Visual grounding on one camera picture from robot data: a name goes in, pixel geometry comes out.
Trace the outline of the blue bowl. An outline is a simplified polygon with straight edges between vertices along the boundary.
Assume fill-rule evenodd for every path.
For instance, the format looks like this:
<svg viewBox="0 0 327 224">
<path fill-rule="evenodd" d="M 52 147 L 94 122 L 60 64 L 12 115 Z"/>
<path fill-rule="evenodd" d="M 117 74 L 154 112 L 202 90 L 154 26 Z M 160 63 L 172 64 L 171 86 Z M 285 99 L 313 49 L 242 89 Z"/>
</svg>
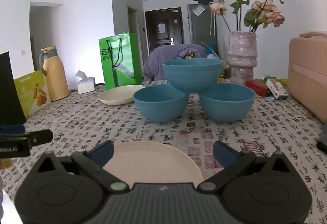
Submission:
<svg viewBox="0 0 327 224">
<path fill-rule="evenodd" d="M 218 122 L 232 123 L 243 119 L 251 110 L 256 93 L 246 86 L 217 83 L 199 94 L 203 111 Z"/>
<path fill-rule="evenodd" d="M 208 58 L 176 59 L 162 64 L 168 82 L 184 93 L 201 93 L 212 88 L 223 62 Z"/>
<path fill-rule="evenodd" d="M 189 94 L 171 84 L 159 84 L 138 90 L 133 98 L 143 117 L 156 123 L 168 123 L 182 116 Z"/>
</svg>

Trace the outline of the large cream plate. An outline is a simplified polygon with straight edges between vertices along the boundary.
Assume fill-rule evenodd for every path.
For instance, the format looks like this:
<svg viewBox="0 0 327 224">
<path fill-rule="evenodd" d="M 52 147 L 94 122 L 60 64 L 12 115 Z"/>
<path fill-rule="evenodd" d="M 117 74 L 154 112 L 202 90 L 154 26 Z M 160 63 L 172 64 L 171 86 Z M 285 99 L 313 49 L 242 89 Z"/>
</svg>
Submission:
<svg viewBox="0 0 327 224">
<path fill-rule="evenodd" d="M 120 86 L 103 91 L 99 101 L 106 105 L 125 105 L 134 102 L 134 94 L 145 88 L 142 85 Z"/>
</svg>

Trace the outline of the blue bowl top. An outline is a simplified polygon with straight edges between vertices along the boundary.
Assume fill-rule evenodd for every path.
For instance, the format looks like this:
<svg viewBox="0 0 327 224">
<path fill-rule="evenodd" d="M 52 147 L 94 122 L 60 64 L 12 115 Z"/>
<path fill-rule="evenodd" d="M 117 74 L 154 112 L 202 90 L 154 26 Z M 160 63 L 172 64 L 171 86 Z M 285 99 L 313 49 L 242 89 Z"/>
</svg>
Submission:
<svg viewBox="0 0 327 224">
<path fill-rule="evenodd" d="M 223 62 L 208 58 L 176 59 L 162 64 L 168 82 L 184 93 L 201 93 L 212 88 Z"/>
</svg>

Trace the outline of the black paper bag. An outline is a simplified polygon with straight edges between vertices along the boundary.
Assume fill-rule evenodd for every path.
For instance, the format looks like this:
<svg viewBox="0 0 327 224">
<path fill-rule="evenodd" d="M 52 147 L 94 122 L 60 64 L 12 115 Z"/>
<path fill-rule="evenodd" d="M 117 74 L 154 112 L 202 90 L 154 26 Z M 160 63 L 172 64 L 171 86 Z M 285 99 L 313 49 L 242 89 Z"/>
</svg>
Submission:
<svg viewBox="0 0 327 224">
<path fill-rule="evenodd" d="M 1 54 L 0 95 L 1 127 L 26 122 L 13 79 L 9 53 Z"/>
</svg>

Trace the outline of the yellow-green snack box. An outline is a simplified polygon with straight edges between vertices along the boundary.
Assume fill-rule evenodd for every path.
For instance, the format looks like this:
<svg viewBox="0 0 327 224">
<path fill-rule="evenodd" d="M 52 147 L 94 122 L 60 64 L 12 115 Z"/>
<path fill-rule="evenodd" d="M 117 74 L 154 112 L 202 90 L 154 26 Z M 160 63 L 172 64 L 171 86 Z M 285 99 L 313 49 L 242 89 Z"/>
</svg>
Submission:
<svg viewBox="0 0 327 224">
<path fill-rule="evenodd" d="M 27 118 L 50 103 L 50 96 L 41 70 L 14 80 L 20 105 Z"/>
</svg>

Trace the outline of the calligraphy print tablecloth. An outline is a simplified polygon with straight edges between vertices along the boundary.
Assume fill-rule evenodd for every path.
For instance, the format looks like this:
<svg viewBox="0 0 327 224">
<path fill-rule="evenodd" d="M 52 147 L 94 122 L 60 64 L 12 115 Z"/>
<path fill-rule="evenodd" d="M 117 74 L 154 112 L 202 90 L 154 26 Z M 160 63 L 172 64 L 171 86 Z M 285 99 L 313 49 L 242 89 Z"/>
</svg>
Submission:
<svg viewBox="0 0 327 224">
<path fill-rule="evenodd" d="M 35 147 L 27 158 L 14 159 L 1 171 L 4 192 L 14 198 L 18 187 L 45 151 L 67 156 L 91 149 L 105 140 L 155 141 L 174 146 L 198 165 L 205 179 L 221 170 L 212 155 L 213 143 L 223 141 L 236 150 L 258 156 L 279 150 L 286 154 L 307 184 L 313 198 L 307 223 L 326 223 L 326 155 L 316 147 L 322 123 L 293 98 L 258 97 L 245 118 L 235 123 L 216 122 L 202 110 L 198 95 L 190 96 L 182 117 L 167 124 L 145 119 L 134 104 L 109 106 L 99 101 L 103 86 L 94 92 L 54 101 L 32 114 L 27 131 L 50 129 L 53 140 Z"/>
</svg>

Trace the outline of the yellow thermos jug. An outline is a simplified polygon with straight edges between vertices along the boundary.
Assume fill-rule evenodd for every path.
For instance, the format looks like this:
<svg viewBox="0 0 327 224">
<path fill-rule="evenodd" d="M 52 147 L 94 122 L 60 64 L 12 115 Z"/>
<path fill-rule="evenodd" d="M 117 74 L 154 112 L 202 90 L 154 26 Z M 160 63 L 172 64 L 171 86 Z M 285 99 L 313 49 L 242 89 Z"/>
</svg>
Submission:
<svg viewBox="0 0 327 224">
<path fill-rule="evenodd" d="M 64 66 L 56 46 L 41 49 L 39 67 L 44 75 L 51 101 L 61 100 L 70 95 Z"/>
</svg>

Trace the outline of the purple tissue pack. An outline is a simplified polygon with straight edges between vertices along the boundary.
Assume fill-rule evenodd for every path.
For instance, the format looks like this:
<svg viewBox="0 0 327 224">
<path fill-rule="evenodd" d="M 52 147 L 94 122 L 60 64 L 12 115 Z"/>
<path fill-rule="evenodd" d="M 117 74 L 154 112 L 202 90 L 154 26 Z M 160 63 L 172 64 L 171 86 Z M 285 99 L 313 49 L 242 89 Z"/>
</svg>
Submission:
<svg viewBox="0 0 327 224">
<path fill-rule="evenodd" d="M 78 93 L 84 94 L 88 92 L 93 92 L 95 90 L 95 78 L 87 77 L 86 74 L 82 71 L 78 71 L 76 76 L 81 78 L 77 84 Z"/>
</svg>

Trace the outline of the green white small box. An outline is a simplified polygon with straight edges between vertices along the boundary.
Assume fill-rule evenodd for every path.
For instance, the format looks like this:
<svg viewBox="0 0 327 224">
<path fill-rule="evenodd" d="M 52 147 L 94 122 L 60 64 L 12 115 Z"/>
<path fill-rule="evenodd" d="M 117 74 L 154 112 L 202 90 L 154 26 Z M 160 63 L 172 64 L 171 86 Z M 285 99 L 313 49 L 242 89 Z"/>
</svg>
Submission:
<svg viewBox="0 0 327 224">
<path fill-rule="evenodd" d="M 276 100 L 285 100 L 289 97 L 289 94 L 286 89 L 276 79 L 268 79 L 266 81 L 266 85 L 272 92 Z"/>
</svg>

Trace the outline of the red small box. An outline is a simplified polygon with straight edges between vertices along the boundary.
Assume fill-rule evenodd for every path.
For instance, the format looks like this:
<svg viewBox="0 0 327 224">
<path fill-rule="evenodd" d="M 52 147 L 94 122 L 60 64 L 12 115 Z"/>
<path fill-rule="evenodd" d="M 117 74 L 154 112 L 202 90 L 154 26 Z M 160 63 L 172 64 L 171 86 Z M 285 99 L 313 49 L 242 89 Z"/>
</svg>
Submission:
<svg viewBox="0 0 327 224">
<path fill-rule="evenodd" d="M 251 88 L 257 95 L 267 97 L 270 90 L 262 79 L 253 79 L 245 82 L 245 86 Z"/>
</svg>

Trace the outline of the pink suitcase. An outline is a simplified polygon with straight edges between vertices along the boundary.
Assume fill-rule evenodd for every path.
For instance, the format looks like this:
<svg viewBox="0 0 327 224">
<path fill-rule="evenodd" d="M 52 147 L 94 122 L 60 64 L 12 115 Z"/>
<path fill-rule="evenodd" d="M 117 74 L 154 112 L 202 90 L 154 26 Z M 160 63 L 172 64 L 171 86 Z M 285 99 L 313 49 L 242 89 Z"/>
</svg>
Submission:
<svg viewBox="0 0 327 224">
<path fill-rule="evenodd" d="M 326 33 L 308 32 L 289 44 L 288 91 L 326 122 Z"/>
</svg>

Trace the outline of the pink wrapped vase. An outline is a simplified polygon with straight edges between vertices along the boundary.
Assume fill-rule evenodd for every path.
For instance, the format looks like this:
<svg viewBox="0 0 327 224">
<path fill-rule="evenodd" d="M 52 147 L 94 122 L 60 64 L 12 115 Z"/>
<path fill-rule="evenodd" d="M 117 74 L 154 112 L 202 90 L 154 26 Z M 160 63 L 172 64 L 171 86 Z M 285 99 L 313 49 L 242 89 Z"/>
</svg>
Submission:
<svg viewBox="0 0 327 224">
<path fill-rule="evenodd" d="M 257 39 L 254 32 L 235 31 L 229 34 L 226 59 L 231 70 L 231 82 L 245 85 L 253 80 L 253 68 L 257 67 Z"/>
</svg>

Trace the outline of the green paper shopping bag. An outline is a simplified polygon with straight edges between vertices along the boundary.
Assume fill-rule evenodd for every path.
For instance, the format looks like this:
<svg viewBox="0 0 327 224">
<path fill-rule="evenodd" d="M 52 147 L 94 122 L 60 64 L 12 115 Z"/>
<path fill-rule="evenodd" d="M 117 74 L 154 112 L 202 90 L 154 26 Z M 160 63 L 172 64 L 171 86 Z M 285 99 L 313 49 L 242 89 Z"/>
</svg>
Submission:
<svg viewBox="0 0 327 224">
<path fill-rule="evenodd" d="M 138 38 L 122 33 L 99 39 L 105 89 L 142 83 Z"/>
</svg>

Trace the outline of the grey refrigerator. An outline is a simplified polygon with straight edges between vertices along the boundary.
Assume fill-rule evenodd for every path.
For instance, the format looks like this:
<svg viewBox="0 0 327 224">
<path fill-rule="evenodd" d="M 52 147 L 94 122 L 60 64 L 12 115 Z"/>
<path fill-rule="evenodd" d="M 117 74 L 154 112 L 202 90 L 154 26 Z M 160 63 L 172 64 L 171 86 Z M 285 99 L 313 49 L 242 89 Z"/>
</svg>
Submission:
<svg viewBox="0 0 327 224">
<path fill-rule="evenodd" d="M 216 26 L 209 5 L 188 4 L 187 10 L 191 43 L 211 46 L 218 53 Z"/>
</svg>

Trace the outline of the dark entrance door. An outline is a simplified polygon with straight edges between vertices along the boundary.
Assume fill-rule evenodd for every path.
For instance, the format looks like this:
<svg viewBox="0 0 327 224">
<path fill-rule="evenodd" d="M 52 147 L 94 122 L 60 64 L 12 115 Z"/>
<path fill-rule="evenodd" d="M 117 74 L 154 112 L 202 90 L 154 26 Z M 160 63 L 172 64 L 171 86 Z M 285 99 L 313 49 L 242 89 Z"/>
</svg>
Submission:
<svg viewBox="0 0 327 224">
<path fill-rule="evenodd" d="M 157 47 L 184 43 L 181 8 L 145 12 L 149 52 Z"/>
</svg>

